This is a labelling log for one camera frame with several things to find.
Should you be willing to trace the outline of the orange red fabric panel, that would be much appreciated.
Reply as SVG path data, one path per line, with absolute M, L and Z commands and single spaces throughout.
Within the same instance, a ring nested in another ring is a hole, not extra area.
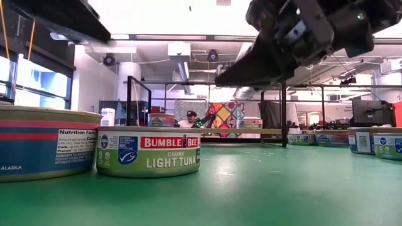
M 402 127 L 402 101 L 394 103 L 393 106 L 396 127 Z

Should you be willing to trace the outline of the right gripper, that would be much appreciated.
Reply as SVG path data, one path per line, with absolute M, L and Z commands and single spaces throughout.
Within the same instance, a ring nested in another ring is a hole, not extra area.
M 221 87 L 265 85 L 287 80 L 298 67 L 331 51 L 334 29 L 322 0 L 252 0 L 246 21 L 258 31 L 247 51 L 215 78 Z

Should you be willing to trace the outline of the grey hanging sheet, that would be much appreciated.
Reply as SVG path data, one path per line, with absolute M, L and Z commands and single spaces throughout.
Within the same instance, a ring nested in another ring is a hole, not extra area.
M 187 112 L 192 110 L 197 114 L 197 117 L 204 118 L 208 104 L 206 102 L 191 102 L 184 100 L 176 100 L 174 104 L 174 115 L 177 121 L 187 118 Z

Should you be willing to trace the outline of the green table mat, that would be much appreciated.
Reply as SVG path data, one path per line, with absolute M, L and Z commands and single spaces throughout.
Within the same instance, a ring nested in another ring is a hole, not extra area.
M 196 173 L 0 183 L 0 226 L 402 226 L 402 162 L 347 148 L 202 148 Z

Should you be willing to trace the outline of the black background monitor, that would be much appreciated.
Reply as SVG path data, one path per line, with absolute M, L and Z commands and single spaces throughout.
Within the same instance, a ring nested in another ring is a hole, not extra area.
M 353 100 L 352 127 L 396 126 L 394 105 L 385 100 Z

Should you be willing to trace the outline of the blue salmon can gold lid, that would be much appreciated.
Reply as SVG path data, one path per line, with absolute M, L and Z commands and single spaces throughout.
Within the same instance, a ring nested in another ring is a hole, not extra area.
M 315 131 L 317 146 L 343 147 L 349 145 L 347 130 L 317 130 Z
M 0 105 L 0 182 L 90 171 L 100 123 L 92 112 Z
M 374 155 L 373 134 L 389 132 L 402 134 L 402 127 L 350 127 L 347 132 L 352 153 Z
M 174 127 L 175 116 L 173 114 L 151 113 L 148 114 L 149 127 Z

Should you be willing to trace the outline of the green tuna can silver lid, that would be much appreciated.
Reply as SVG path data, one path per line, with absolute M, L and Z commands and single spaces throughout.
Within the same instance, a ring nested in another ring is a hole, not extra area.
M 123 178 L 164 178 L 200 168 L 200 129 L 107 126 L 97 130 L 97 172 Z
M 315 144 L 314 134 L 289 134 L 288 143 L 299 146 L 313 146 Z
M 258 117 L 244 117 L 236 121 L 238 129 L 261 129 L 263 127 L 263 120 Z
M 402 161 L 402 134 L 374 133 L 373 138 L 377 158 Z

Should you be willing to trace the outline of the cluttered background workbench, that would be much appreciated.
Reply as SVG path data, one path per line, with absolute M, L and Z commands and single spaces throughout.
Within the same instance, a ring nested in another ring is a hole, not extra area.
M 313 123 L 311 125 L 300 124 L 300 129 L 301 130 L 309 130 L 309 131 L 314 131 L 314 130 L 347 130 L 348 127 L 350 127 L 349 122 L 342 123 L 340 121 L 329 121 L 329 122 L 319 121 L 318 123 Z

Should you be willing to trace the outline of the black background rig frame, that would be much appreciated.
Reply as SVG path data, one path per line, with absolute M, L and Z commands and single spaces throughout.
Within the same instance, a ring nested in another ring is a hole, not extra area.
M 217 88 L 213 85 L 191 85 L 190 93 L 186 94 L 182 85 L 159 85 L 152 90 L 152 104 L 160 104 L 166 109 L 173 108 L 175 100 L 215 102 L 260 102 L 259 92 L 246 92 L 245 89 Z M 318 112 L 326 120 L 350 119 L 352 117 L 352 99 L 384 100 L 389 103 L 402 102 L 402 89 L 370 89 L 370 88 L 338 88 L 338 87 L 309 87 L 306 90 L 286 89 L 287 103 L 294 103 L 298 112 Z

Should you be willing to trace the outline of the white wall unit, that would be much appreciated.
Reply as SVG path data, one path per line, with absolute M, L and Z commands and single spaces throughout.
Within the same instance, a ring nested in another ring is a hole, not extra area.
M 390 74 L 400 72 L 402 70 L 402 58 L 384 61 L 380 64 L 381 74 Z

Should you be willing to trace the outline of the long grey ceiling beam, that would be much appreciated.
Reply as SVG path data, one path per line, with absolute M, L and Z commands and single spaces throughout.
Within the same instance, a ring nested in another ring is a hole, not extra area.
M 53 40 L 67 40 L 63 35 L 51 32 Z M 238 35 L 147 35 L 147 34 L 112 34 L 113 41 L 225 41 L 225 42 L 252 42 L 255 36 Z M 374 38 L 379 45 L 402 45 L 402 38 Z

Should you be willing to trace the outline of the large window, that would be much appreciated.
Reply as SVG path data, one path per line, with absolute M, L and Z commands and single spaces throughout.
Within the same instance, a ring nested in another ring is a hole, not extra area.
M 14 105 L 69 109 L 72 79 L 19 54 L 15 62 L 0 56 L 0 97 Z

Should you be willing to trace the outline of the dark grey hanging cloth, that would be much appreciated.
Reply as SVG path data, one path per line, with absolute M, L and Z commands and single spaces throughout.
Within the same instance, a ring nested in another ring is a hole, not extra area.
M 274 129 L 280 126 L 281 109 L 279 103 L 264 100 L 259 103 L 259 108 L 264 129 Z

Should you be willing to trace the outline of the white ceiling unit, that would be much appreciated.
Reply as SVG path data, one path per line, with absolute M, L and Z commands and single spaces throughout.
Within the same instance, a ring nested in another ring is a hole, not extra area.
M 179 41 L 168 44 L 169 57 L 189 57 L 190 55 L 191 44 Z

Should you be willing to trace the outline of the person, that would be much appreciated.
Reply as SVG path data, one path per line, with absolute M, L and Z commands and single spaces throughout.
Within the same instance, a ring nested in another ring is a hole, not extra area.
M 197 117 L 197 113 L 192 110 L 187 111 L 187 119 L 181 120 L 178 125 L 184 128 L 204 128 L 202 121 Z

